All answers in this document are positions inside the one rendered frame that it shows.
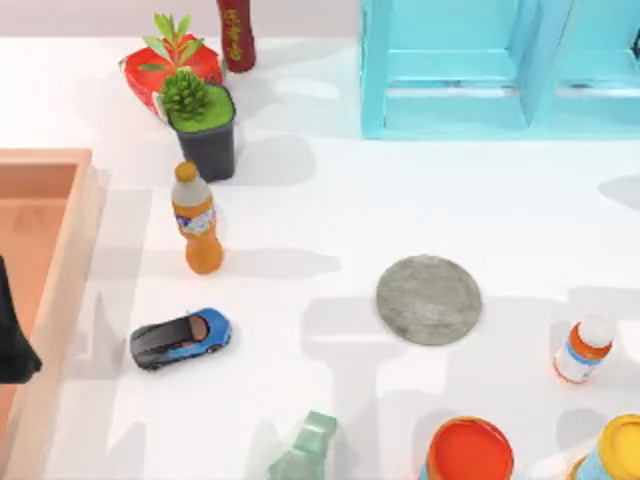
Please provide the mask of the black plant pot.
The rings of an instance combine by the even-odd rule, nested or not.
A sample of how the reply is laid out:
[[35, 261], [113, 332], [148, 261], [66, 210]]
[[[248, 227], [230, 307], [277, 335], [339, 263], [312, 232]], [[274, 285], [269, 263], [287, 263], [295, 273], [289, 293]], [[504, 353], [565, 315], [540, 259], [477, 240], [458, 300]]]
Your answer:
[[165, 78], [160, 102], [183, 157], [200, 176], [208, 183], [230, 179], [236, 169], [236, 106], [228, 88], [179, 70]]

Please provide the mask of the shallow salmon-coloured box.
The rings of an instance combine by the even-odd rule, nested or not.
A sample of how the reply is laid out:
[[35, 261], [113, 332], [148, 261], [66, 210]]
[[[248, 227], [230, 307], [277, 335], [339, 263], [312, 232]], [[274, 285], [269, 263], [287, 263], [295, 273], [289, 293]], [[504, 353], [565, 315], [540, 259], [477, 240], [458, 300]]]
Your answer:
[[41, 480], [104, 195], [87, 148], [0, 148], [0, 256], [43, 362], [0, 386], [0, 480]]

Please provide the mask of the orange lidded can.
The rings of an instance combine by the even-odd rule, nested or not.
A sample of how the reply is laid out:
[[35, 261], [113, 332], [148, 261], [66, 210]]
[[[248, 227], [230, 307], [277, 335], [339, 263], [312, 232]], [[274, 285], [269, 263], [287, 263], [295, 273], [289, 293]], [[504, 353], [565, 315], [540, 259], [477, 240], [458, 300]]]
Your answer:
[[512, 447], [491, 422], [458, 416], [434, 433], [416, 480], [511, 480]]

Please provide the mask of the yellow lidded blue can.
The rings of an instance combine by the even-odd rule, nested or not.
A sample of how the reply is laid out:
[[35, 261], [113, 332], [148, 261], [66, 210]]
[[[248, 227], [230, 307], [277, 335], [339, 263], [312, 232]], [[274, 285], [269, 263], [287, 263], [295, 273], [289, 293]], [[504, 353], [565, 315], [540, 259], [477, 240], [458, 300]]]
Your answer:
[[640, 415], [609, 421], [596, 446], [574, 464], [567, 480], [640, 480]]

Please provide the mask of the round grey coaster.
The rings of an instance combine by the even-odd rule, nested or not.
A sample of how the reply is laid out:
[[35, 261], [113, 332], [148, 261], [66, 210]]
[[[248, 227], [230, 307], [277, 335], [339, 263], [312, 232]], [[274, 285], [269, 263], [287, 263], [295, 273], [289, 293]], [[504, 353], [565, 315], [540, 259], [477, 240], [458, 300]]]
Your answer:
[[433, 255], [405, 257], [388, 267], [377, 282], [375, 304], [391, 332], [421, 346], [462, 339], [483, 312], [481, 290], [469, 272]]

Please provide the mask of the red plant pot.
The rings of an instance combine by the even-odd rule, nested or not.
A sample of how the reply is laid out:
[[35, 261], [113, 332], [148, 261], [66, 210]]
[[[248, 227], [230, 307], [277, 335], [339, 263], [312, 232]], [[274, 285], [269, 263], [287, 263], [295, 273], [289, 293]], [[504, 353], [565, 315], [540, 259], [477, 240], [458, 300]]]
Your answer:
[[221, 84], [226, 66], [203, 39], [189, 32], [190, 15], [175, 20], [172, 15], [155, 13], [154, 23], [159, 34], [144, 36], [145, 47], [124, 57], [119, 67], [136, 97], [154, 115], [166, 121], [160, 101], [166, 77], [179, 70], [188, 70], [209, 83]]

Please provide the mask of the blue and grey toy car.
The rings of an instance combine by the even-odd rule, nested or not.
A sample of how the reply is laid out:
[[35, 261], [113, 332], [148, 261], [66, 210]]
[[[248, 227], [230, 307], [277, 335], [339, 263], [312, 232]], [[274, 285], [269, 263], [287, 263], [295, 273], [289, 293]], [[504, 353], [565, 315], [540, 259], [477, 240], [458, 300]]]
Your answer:
[[129, 349], [136, 366], [155, 371], [225, 348], [233, 335], [230, 321], [213, 308], [137, 328]]

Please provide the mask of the dark red bottle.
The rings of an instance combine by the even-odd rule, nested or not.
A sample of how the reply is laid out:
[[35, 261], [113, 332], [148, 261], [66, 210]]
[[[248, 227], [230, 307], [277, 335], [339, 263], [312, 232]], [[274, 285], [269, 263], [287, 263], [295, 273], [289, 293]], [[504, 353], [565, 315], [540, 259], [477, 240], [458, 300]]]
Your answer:
[[256, 63], [250, 0], [216, 0], [224, 60], [232, 73], [250, 71]]

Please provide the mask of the white and orange small bottle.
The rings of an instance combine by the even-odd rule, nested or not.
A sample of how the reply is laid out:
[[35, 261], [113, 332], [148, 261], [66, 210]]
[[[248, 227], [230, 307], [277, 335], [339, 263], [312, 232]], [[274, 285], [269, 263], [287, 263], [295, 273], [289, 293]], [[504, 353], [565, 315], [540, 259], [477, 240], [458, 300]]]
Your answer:
[[588, 316], [571, 328], [553, 358], [555, 372], [572, 384], [587, 382], [613, 346], [614, 326], [601, 316]]

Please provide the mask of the light blue rack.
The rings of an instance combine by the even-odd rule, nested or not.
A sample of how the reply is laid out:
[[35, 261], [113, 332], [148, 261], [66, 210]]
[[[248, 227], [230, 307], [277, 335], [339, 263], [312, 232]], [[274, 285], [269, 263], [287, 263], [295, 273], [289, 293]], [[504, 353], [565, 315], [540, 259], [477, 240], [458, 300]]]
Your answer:
[[640, 0], [360, 0], [367, 138], [639, 139]]

